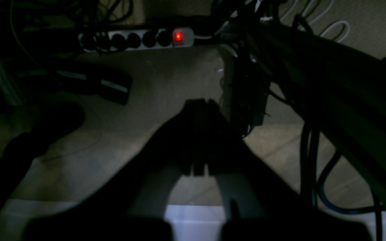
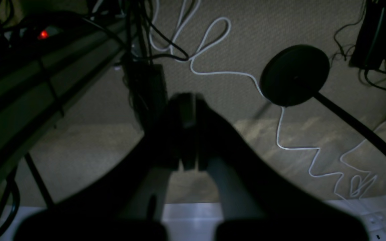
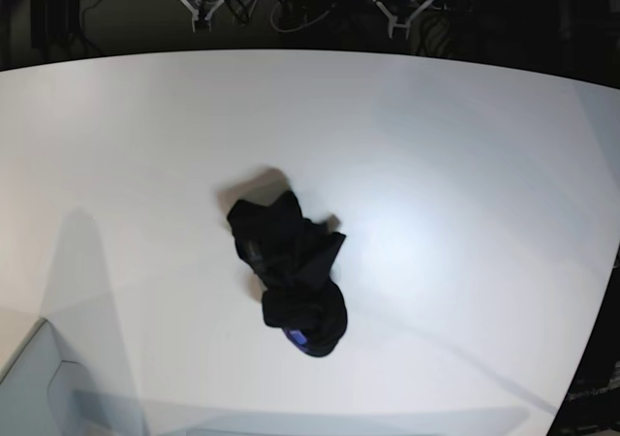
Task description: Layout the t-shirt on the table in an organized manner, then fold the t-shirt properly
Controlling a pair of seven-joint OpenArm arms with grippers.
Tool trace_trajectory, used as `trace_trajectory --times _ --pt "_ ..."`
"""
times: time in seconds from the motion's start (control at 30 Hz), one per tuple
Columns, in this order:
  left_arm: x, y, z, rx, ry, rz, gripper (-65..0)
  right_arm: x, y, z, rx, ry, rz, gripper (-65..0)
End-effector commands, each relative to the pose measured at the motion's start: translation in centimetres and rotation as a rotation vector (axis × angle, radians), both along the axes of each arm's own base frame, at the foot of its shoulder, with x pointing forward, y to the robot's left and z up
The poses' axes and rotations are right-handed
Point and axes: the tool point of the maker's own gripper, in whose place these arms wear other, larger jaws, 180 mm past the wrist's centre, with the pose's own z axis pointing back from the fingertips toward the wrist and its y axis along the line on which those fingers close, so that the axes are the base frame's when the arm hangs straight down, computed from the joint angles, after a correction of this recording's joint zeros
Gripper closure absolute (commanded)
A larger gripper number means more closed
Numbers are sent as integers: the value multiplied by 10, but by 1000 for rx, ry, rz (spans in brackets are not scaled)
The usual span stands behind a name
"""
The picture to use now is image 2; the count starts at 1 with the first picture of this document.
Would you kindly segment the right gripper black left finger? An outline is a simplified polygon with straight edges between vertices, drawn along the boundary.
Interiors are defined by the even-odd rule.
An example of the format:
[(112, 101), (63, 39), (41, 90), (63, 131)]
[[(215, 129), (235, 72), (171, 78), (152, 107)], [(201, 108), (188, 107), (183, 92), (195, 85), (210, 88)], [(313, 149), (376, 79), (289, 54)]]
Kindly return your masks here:
[(180, 100), (170, 100), (153, 128), (106, 175), (23, 221), (23, 241), (166, 241), (160, 221), (180, 158)]

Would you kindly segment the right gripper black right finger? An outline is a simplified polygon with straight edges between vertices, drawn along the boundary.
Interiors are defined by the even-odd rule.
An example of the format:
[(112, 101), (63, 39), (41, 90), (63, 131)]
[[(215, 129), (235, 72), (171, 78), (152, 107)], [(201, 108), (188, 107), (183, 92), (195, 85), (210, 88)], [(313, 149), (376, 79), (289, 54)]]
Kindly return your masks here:
[(204, 98), (196, 97), (200, 168), (213, 178), (224, 221), (216, 241), (367, 241), (361, 221), (268, 166)]

